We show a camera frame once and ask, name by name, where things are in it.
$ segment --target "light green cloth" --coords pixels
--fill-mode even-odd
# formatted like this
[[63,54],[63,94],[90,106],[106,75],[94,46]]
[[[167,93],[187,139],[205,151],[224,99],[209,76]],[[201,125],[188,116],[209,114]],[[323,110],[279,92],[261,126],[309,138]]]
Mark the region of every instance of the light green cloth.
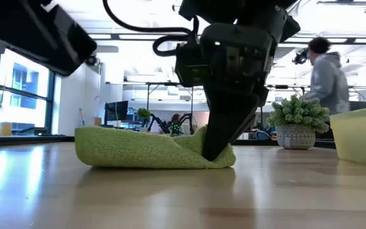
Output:
[[83,163],[96,167],[222,169],[234,165],[231,146],[213,162],[201,156],[205,130],[170,137],[115,128],[77,128],[76,153]]

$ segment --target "succulent plant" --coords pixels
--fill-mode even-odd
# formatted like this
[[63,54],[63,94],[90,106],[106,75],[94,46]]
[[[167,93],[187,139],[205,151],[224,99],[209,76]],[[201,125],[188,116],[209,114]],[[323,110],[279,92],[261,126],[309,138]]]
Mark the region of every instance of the succulent plant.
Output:
[[151,117],[151,112],[149,112],[147,109],[145,108],[139,108],[138,109],[138,117],[145,120]]
[[329,109],[322,108],[318,101],[306,101],[292,95],[290,100],[283,99],[281,103],[272,103],[274,111],[267,119],[269,126],[280,127],[289,124],[300,124],[312,127],[319,133],[325,133],[329,126]]

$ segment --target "computer monitor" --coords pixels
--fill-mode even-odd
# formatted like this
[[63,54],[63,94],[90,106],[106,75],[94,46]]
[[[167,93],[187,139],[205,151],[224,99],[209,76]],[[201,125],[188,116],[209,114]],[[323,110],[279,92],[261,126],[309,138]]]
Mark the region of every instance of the computer monitor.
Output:
[[104,124],[108,121],[122,121],[127,120],[126,114],[128,112],[128,101],[111,102],[105,104]]
[[362,101],[350,101],[349,102],[349,109],[351,111],[356,111],[358,109],[365,109],[366,108],[366,102]]

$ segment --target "yellow bin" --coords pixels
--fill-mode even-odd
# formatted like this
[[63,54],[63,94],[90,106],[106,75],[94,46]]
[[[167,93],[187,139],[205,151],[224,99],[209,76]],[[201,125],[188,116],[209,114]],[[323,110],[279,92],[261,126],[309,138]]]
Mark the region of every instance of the yellow bin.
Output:
[[366,164],[366,109],[330,117],[338,157]]

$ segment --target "textured pot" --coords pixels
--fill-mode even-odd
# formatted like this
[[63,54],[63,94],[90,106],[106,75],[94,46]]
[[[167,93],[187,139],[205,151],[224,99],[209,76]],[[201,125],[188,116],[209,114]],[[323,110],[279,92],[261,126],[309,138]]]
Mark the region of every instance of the textured pot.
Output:
[[310,149],[315,145],[315,130],[299,124],[278,127],[278,144],[285,149]]

